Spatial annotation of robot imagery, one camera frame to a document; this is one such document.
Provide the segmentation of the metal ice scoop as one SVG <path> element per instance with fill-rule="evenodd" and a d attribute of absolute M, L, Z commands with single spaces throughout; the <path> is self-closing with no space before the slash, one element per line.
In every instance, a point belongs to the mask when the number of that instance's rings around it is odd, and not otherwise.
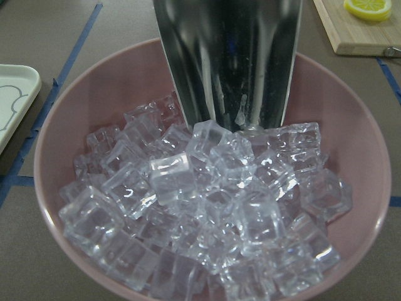
<path fill-rule="evenodd" d="M 280 127 L 296 57 L 301 1 L 154 1 L 188 127 Z"/>

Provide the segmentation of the clear ice cubes pile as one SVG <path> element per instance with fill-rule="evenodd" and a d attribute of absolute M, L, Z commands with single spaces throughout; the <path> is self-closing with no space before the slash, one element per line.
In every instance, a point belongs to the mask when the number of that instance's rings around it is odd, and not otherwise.
<path fill-rule="evenodd" d="M 317 123 L 189 130 L 169 95 L 86 137 L 60 189 L 65 236 L 110 278 L 161 300 L 277 300 L 341 260 L 329 223 L 352 189 Z"/>

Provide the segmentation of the pink bowl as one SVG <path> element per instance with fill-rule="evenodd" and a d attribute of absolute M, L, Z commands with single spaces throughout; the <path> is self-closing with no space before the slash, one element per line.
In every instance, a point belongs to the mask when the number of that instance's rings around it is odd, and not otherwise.
<path fill-rule="evenodd" d="M 391 187 L 382 133 L 363 102 L 309 58 L 295 59 L 283 123 L 234 127 L 155 107 L 172 78 L 158 39 L 127 48 L 67 88 L 41 129 L 34 181 L 48 226 L 89 276 L 130 300 L 142 287 L 97 261 L 145 252 L 213 285 L 255 280 L 269 297 L 308 300 L 347 275 L 381 228 Z"/>

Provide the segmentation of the wooden cutting board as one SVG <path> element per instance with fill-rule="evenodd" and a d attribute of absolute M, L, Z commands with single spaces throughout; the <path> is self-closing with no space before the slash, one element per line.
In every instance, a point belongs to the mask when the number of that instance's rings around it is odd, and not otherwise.
<path fill-rule="evenodd" d="M 400 1 L 392 2 L 388 20 L 369 22 L 343 7 L 343 1 L 313 1 L 333 51 L 337 55 L 384 56 L 400 49 Z"/>

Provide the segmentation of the white serving tray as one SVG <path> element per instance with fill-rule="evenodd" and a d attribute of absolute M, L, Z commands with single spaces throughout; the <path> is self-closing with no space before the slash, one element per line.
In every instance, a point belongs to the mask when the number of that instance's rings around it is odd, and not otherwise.
<path fill-rule="evenodd" d="M 1 150 L 15 133 L 41 89 L 39 73 L 30 66 L 1 65 Z"/>

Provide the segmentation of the lemon half slice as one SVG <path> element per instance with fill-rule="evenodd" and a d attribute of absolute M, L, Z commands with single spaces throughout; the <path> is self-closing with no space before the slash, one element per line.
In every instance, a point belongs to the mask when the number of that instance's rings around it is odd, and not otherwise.
<path fill-rule="evenodd" d="M 392 13 L 391 0 L 344 0 L 343 7 L 365 21 L 385 21 Z"/>

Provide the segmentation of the metal handled tool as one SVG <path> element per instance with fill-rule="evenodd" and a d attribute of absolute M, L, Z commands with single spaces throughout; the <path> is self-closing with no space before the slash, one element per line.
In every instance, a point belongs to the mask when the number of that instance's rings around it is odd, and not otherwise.
<path fill-rule="evenodd" d="M 401 58 L 401 49 L 390 46 L 384 49 L 383 55 L 388 58 Z"/>

